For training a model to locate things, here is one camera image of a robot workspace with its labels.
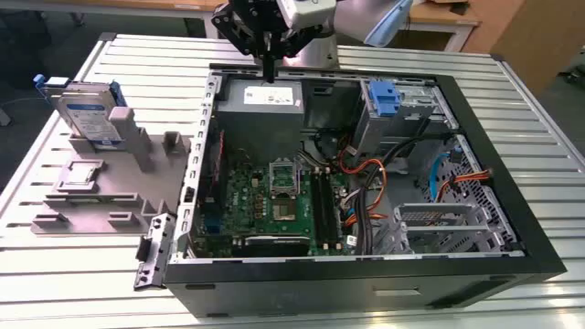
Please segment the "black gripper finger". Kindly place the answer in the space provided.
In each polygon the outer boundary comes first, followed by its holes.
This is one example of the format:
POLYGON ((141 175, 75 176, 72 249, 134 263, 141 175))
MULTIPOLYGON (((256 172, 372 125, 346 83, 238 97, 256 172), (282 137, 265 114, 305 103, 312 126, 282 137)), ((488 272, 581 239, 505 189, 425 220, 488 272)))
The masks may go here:
POLYGON ((269 82, 268 42, 264 32, 254 32, 244 25, 232 5, 216 7, 210 22, 240 53, 254 58, 254 62, 262 67, 264 81, 269 82))
POLYGON ((269 82, 274 82, 276 62, 293 58, 309 42, 321 35, 322 25, 305 27, 298 31, 277 30, 269 33, 269 82))

